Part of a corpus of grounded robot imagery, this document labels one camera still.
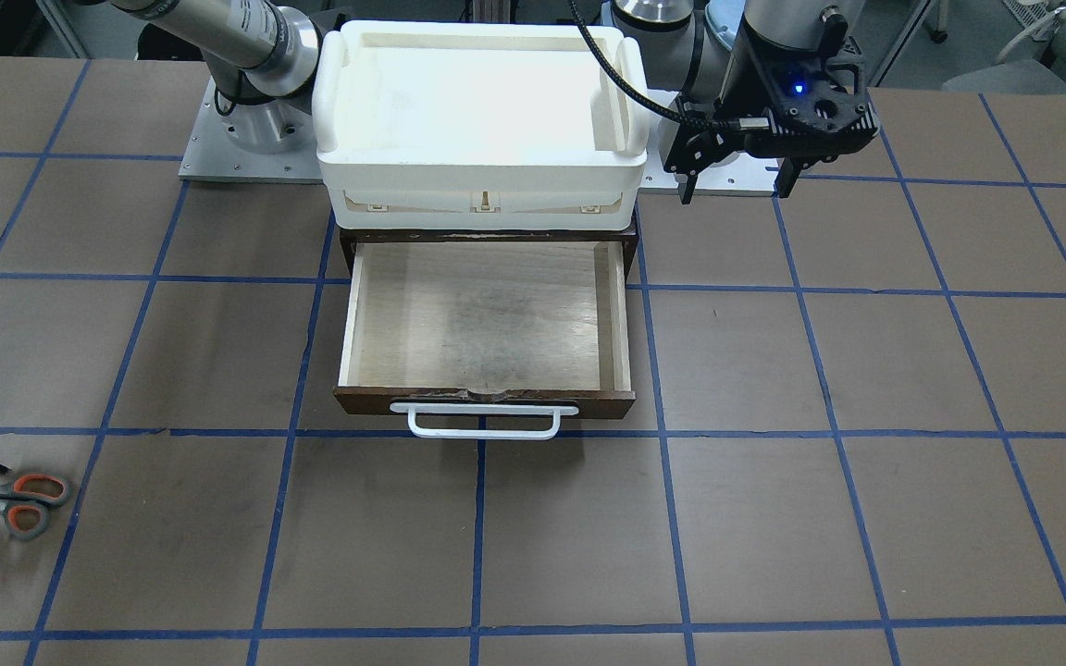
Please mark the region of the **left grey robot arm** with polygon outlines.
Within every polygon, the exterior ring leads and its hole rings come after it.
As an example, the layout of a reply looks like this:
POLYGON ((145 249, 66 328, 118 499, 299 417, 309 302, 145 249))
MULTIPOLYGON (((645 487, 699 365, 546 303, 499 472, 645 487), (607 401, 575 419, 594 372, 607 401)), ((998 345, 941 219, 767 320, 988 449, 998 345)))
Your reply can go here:
POLYGON ((637 42, 646 82, 671 93, 657 153, 692 201, 731 157, 775 159, 773 190, 863 149, 879 130, 853 37, 860 1, 608 1, 605 25, 637 42))

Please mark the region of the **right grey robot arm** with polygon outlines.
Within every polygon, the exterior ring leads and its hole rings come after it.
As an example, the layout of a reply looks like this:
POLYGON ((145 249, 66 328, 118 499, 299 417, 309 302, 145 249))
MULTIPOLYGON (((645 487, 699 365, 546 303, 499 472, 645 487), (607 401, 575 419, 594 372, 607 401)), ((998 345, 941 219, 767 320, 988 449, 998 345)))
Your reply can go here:
MULTIPOLYGON (((307 14, 272 1, 118 1, 128 17, 193 47, 207 64, 213 93, 211 126, 225 140, 205 140, 203 152, 249 157, 253 181, 271 182, 272 167, 292 167, 285 181, 320 177, 312 101, 323 40, 348 20, 338 9, 307 14)), ((9 467, 0 464, 0 476, 9 467)), ((20 539, 37 537, 51 507, 68 500, 0 487, 0 515, 20 539)))

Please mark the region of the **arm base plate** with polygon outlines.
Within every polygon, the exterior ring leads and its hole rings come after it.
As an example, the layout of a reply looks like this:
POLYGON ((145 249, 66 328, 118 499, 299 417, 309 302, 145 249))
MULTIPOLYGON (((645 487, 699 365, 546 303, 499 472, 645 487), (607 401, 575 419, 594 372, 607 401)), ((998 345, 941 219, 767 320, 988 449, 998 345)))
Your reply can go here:
MULTIPOLYGON (((668 143, 664 133, 673 127, 668 119, 660 117, 651 121, 647 143, 647 161, 640 194, 681 195, 684 193, 684 178, 664 168, 663 157, 668 143)), ((718 163, 708 166, 697 176, 693 197, 700 195, 724 195, 725 197, 770 197, 775 193, 775 177, 779 163, 773 157, 753 157, 736 152, 718 163)))
POLYGON ((232 108, 209 80, 178 176, 215 184, 321 184, 313 119, 282 100, 232 108))

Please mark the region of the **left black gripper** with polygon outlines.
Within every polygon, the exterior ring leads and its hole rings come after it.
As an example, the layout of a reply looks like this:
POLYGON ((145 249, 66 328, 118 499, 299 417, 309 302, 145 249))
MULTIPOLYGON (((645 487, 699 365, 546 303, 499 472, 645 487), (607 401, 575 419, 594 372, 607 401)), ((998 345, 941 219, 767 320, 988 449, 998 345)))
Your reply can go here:
POLYGON ((790 197, 800 170, 855 155, 881 123, 865 83, 866 58, 854 38, 831 40, 827 55, 781 49, 741 37, 731 52, 729 88, 710 103, 689 100, 674 110, 700 121, 664 133, 664 168, 678 176, 680 204, 692 204, 704 168, 736 152, 777 157, 775 195, 790 197))

